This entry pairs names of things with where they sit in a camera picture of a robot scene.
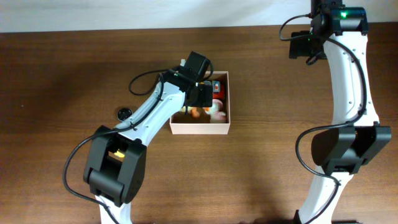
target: open box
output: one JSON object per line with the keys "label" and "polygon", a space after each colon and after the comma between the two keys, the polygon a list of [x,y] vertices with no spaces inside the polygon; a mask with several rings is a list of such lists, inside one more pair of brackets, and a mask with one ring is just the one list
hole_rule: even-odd
{"label": "open box", "polygon": [[219,80],[225,86],[225,101],[223,108],[226,113],[226,123],[201,123],[206,119],[195,120],[190,115],[175,113],[170,118],[170,127],[173,134],[228,134],[229,126],[231,125],[231,115],[229,113],[229,78],[228,72],[213,72],[209,81]]}

